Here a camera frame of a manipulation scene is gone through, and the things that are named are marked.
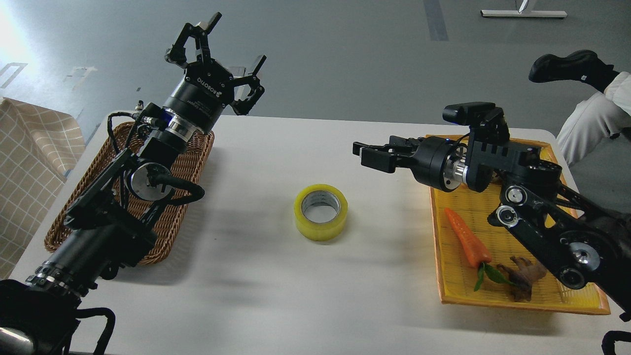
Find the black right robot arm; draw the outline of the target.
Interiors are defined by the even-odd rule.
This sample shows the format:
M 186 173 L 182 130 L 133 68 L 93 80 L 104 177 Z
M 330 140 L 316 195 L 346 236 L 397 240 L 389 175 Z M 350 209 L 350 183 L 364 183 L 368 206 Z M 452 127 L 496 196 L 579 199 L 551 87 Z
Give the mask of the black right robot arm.
M 446 106 L 443 119 L 467 126 L 462 139 L 436 136 L 388 144 L 353 143 L 365 167 L 412 171 L 417 182 L 445 192 L 460 184 L 483 192 L 498 175 L 499 205 L 488 216 L 533 254 L 564 286 L 594 283 L 630 321 L 630 215 L 609 211 L 561 182 L 559 164 L 540 158 L 540 149 L 511 140 L 503 110 L 494 103 Z

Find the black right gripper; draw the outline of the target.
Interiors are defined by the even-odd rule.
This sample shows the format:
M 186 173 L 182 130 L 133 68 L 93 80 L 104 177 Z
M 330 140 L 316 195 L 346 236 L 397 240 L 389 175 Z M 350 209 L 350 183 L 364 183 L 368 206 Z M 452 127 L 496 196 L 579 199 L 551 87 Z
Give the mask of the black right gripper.
M 384 173 L 410 169 L 417 182 L 444 192 L 464 184 L 466 144 L 459 140 L 391 136 L 383 145 L 354 142 L 353 154 L 360 154 L 362 166 Z

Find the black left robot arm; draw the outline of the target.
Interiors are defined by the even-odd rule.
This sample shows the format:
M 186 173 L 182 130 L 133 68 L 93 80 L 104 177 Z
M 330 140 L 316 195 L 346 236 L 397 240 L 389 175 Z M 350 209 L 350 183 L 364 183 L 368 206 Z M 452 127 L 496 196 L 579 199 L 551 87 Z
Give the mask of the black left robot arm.
M 226 107 L 248 114 L 264 94 L 258 77 L 264 55 L 239 78 L 212 58 L 208 36 L 221 17 L 186 23 L 165 53 L 165 61 L 183 69 L 183 79 L 164 105 L 113 113 L 134 121 L 123 144 L 107 119 L 115 157 L 67 209 L 70 235 L 61 246 L 23 283 L 1 281 L 3 355 L 67 355 L 80 321 L 99 316 L 106 323 L 93 352 L 105 353 L 116 316 L 109 308 L 81 309 L 81 299 L 98 278 L 113 279 L 150 252 L 167 207 L 203 198 L 201 186 L 171 171 L 194 135 L 209 135 Z

